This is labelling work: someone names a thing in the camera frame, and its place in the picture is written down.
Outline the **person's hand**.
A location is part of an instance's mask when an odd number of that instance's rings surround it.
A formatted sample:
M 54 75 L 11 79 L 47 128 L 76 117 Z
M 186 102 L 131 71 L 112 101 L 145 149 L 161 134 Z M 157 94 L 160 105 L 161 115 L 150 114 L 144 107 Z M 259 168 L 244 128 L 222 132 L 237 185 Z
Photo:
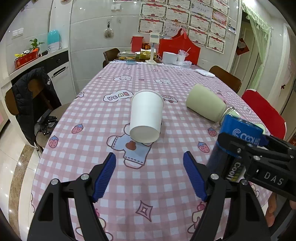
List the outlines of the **person's hand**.
M 268 199 L 268 208 L 266 210 L 265 219 L 268 227 L 271 227 L 275 221 L 274 212 L 276 211 L 276 193 L 272 193 Z

